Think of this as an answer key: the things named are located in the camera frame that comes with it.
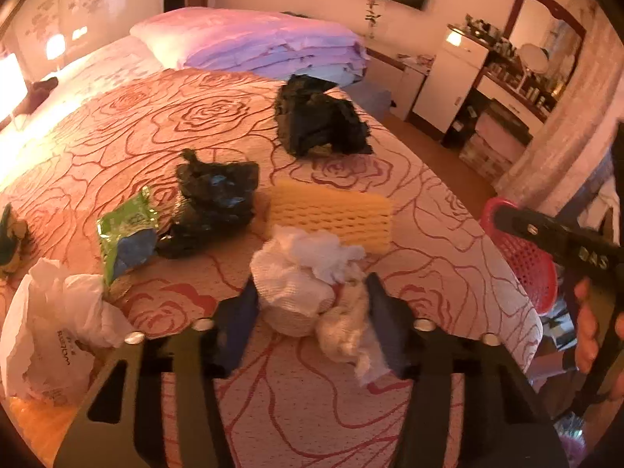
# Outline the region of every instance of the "rose pattern bedspread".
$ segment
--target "rose pattern bedspread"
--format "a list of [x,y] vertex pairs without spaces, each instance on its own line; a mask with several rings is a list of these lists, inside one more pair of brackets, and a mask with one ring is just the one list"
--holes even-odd
[[[16,157],[24,172],[1,185],[1,203],[10,201],[28,222],[31,241],[19,275],[0,286],[0,321],[21,277],[41,256],[60,259],[75,273],[101,273],[96,219],[141,187],[151,187],[166,223],[180,151],[192,147],[205,161],[259,163],[257,216],[237,238],[187,259],[154,257],[120,278],[112,298],[138,330],[177,332],[238,294],[251,255],[263,243],[268,187],[289,178],[391,199],[392,249],[368,257],[366,271],[377,272],[390,294],[451,333],[499,334],[525,367],[541,339],[539,318],[457,198],[359,109],[371,127],[374,154],[289,156],[273,119],[279,86],[249,73],[166,70],[89,100],[28,142]],[[163,385],[168,458],[175,467],[170,376]],[[237,466],[380,467],[394,449],[410,385],[386,376],[358,387],[352,367],[326,359],[314,339],[289,339],[258,321],[241,368],[218,382],[217,395]],[[447,466],[456,463],[459,448],[458,379],[455,387]]]

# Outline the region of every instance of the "red plastic basket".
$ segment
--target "red plastic basket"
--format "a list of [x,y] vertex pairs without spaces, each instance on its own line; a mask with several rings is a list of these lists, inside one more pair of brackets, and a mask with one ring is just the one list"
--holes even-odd
[[495,197],[486,203],[481,226],[511,267],[533,303],[536,312],[550,311],[557,299],[557,270],[550,254],[525,239],[517,238],[494,227],[494,212],[499,206],[516,205]]

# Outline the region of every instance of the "human hand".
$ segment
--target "human hand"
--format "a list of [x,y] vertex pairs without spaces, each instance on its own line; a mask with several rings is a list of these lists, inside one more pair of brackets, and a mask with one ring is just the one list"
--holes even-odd
[[[598,355],[598,342],[595,339],[598,333],[598,321],[586,301],[589,288],[589,278],[582,279],[574,288],[574,294],[581,305],[576,321],[576,338],[578,339],[575,351],[576,367],[583,373],[589,373]],[[618,317],[615,332],[620,336],[620,339],[624,340],[624,313]],[[612,399],[619,399],[622,396],[624,396],[624,372],[619,375],[611,390]]]

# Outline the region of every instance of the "crumpled paper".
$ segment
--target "crumpled paper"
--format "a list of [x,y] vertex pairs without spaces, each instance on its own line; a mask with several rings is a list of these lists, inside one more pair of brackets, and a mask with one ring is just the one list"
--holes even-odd
[[2,326],[0,374],[7,396],[78,403],[89,386],[92,347],[120,346],[133,327],[102,301],[99,275],[75,275],[39,259],[24,276]]
[[[250,264],[264,321],[286,336],[316,332],[331,360],[355,363],[362,385],[389,371],[368,321],[364,273],[355,263],[365,254],[330,232],[275,226]],[[342,283],[336,300],[332,285]]]

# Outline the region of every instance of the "green snack packet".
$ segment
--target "green snack packet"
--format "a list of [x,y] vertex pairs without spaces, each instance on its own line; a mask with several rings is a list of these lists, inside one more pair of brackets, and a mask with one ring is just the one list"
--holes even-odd
[[158,213],[150,207],[149,197],[150,190],[144,186],[134,197],[97,220],[107,286],[154,253]]

